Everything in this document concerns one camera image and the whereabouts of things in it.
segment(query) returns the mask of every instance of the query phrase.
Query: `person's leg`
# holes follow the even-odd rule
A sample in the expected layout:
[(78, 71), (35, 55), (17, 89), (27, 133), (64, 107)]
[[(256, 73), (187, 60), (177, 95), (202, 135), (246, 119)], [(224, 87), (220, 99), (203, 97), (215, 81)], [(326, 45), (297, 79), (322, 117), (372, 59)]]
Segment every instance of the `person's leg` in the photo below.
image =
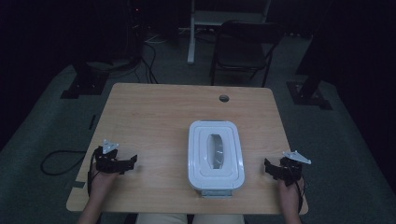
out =
[(193, 224), (244, 224), (243, 215), (195, 215)]
[(187, 215), (139, 213), (135, 224), (187, 224)]

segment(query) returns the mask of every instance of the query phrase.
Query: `white lid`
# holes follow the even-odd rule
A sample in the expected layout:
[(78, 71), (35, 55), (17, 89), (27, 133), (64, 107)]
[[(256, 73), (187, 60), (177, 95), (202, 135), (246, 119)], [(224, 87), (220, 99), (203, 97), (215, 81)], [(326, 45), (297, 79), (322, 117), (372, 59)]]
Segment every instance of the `white lid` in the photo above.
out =
[(195, 189), (240, 188), (245, 172), (236, 126), (230, 121), (195, 121), (190, 126), (188, 165)]

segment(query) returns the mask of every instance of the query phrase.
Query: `wooden table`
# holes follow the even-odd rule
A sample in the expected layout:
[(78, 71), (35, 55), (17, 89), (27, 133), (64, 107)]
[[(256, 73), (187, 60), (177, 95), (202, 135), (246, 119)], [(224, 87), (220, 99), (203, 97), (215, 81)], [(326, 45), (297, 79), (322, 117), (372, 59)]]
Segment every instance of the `wooden table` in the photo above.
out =
[[(230, 101), (223, 103), (221, 95)], [(233, 122), (239, 132), (245, 183), (230, 199), (204, 199), (188, 180), (190, 125), (200, 119)], [(264, 158), (290, 151), (274, 96), (265, 88), (114, 85), (77, 182), (86, 182), (93, 151), (108, 139), (119, 159), (137, 154), (135, 169), (120, 175), (107, 198), (107, 212), (186, 214), (279, 214), (276, 182), (263, 171)], [(86, 187), (73, 188), (70, 211), (82, 211)], [(302, 214), (308, 210), (304, 203)]]

